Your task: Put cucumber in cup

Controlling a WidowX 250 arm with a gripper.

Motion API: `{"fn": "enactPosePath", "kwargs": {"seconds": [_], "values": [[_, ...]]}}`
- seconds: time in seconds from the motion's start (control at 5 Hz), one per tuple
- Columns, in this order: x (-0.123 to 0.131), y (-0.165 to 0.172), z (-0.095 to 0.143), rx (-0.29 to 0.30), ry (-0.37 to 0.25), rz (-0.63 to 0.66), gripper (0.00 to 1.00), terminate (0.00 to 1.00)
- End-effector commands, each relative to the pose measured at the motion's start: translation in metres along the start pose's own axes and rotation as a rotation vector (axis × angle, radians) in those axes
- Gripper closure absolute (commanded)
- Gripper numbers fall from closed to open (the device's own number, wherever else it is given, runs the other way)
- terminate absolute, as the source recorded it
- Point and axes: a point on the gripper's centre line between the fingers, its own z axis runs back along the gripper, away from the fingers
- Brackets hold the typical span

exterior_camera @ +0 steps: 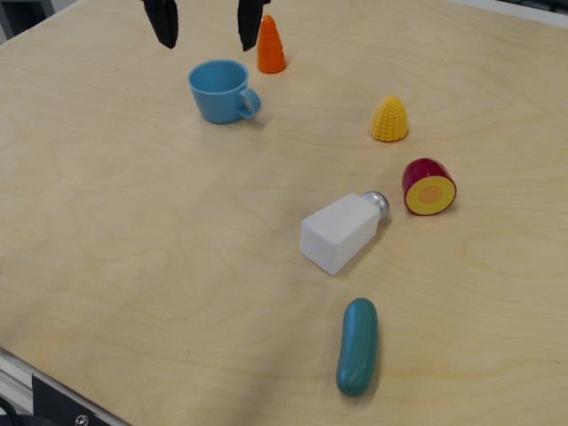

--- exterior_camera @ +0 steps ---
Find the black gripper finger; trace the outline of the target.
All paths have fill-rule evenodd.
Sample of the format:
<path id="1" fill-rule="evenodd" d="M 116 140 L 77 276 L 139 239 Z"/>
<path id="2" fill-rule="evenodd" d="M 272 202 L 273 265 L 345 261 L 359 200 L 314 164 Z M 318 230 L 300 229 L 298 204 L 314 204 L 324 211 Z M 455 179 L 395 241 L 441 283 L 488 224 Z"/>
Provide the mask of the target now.
<path id="1" fill-rule="evenodd" d="M 146 16 L 149 19 L 158 41 L 173 49 L 178 39 L 178 7 L 174 0 L 143 0 Z"/>
<path id="2" fill-rule="evenodd" d="M 237 9 L 238 31 L 241 46 L 244 51 L 249 51 L 256 46 L 263 18 L 264 6 L 270 0 L 240 0 Z"/>

